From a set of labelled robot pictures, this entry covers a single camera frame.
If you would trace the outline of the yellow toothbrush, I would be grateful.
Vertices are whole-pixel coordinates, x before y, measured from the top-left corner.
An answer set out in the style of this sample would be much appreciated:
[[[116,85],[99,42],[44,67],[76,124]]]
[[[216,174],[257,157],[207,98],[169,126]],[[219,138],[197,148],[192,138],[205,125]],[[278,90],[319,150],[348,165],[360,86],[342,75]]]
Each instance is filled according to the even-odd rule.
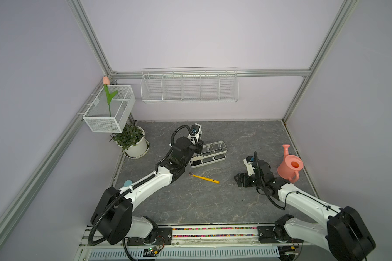
[[[197,176],[197,175],[194,175],[192,173],[190,173],[189,175],[191,177],[199,178],[199,179],[202,179],[202,180],[205,180],[205,181],[209,181],[209,182],[212,182],[212,183],[215,183],[215,184],[219,184],[220,183],[218,180],[211,179],[211,178],[206,178],[206,177],[202,177],[202,176]]]

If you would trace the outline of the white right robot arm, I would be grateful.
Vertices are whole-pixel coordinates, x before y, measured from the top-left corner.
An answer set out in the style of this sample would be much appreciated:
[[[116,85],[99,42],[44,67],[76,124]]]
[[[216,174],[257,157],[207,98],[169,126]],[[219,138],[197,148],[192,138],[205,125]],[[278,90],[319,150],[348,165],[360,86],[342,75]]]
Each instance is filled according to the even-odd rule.
[[[293,206],[314,220],[308,223],[286,214],[273,228],[258,229],[261,243],[306,241],[327,250],[338,261],[364,261],[376,248],[376,242],[354,208],[324,202],[286,179],[275,177],[270,165],[256,156],[246,157],[243,163],[247,172],[234,177],[239,187],[255,188],[278,209],[284,211],[287,206]]]

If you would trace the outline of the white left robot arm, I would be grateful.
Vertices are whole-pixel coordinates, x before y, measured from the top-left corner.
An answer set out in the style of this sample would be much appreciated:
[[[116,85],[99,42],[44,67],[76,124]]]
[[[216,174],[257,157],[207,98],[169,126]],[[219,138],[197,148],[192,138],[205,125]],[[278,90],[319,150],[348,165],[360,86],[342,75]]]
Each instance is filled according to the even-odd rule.
[[[140,238],[146,244],[157,241],[158,225],[147,216],[133,216],[133,212],[152,194],[180,178],[192,156],[202,149],[197,135],[178,138],[154,172],[130,186],[106,189],[90,219],[88,245],[104,241],[114,245],[125,238]]]

